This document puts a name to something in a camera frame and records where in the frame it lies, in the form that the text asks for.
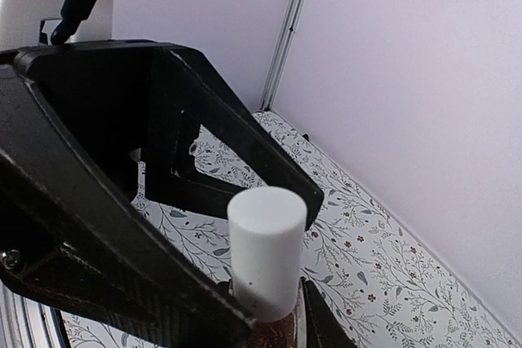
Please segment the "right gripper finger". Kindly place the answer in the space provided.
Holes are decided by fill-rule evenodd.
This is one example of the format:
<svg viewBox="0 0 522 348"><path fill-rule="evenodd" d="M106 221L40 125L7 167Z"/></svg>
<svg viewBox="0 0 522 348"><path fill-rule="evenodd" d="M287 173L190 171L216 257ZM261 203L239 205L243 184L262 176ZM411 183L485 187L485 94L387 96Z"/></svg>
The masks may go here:
<svg viewBox="0 0 522 348"><path fill-rule="evenodd" d="M310 280L301 279L306 312L307 348L356 348Z"/></svg>

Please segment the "white nail polish cap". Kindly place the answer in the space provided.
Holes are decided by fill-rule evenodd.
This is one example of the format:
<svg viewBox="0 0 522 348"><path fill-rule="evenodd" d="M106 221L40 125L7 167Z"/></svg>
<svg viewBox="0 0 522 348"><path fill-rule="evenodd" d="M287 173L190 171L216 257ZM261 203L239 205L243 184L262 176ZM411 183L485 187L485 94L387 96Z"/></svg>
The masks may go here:
<svg viewBox="0 0 522 348"><path fill-rule="evenodd" d="M255 187L227 207L232 294L263 323L284 319L298 299L307 206L281 187Z"/></svg>

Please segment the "glitter nail polish bottle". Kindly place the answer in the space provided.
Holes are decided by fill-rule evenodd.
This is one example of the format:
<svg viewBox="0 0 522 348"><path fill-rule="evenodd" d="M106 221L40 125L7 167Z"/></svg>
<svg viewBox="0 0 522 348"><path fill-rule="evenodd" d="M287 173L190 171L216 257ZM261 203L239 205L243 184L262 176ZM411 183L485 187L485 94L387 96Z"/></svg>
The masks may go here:
<svg viewBox="0 0 522 348"><path fill-rule="evenodd" d="M245 347L248 348L306 348L307 321L303 282L299 281L297 302L284 319L271 323L257 323Z"/></svg>

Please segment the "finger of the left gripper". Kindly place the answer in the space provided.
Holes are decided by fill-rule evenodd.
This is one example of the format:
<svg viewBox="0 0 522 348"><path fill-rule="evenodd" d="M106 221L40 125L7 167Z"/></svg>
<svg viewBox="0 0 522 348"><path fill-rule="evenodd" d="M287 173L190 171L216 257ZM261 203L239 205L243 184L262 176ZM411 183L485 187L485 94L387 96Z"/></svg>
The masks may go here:
<svg viewBox="0 0 522 348"><path fill-rule="evenodd" d="M197 171L190 153L205 127L267 185L301 196L306 224L316 220L324 193L254 119L210 61L192 48L157 45L148 96L145 195L190 212L225 218L241 187Z"/></svg>
<svg viewBox="0 0 522 348"><path fill-rule="evenodd" d="M222 102L171 46L77 44L1 54L1 247L20 254L2 282L36 302L95 319L160 346L202 331L243 343L253 318L194 267L99 166L146 151L148 197L223 217L234 193L184 192L173 172L176 117Z"/></svg>

